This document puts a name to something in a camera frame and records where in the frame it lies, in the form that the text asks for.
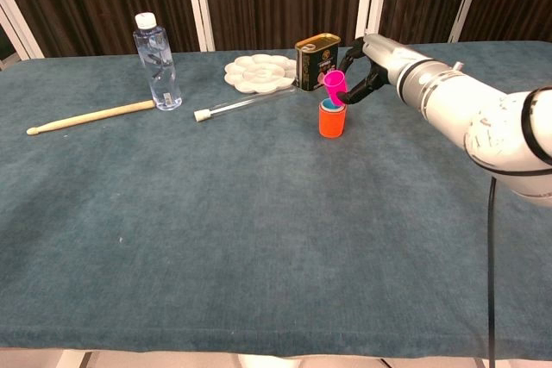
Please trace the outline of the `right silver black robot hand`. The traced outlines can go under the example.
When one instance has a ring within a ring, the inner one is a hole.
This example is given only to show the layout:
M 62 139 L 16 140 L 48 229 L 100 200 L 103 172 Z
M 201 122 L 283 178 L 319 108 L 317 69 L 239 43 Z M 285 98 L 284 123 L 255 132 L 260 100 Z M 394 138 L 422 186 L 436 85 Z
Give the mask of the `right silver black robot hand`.
M 342 58 L 338 70 L 345 74 L 356 59 L 370 61 L 368 75 L 347 92 L 337 92 L 341 103 L 355 104 L 386 84 L 397 85 L 399 75 L 419 62 L 432 61 L 415 50 L 381 34 L 365 34 L 356 38 Z

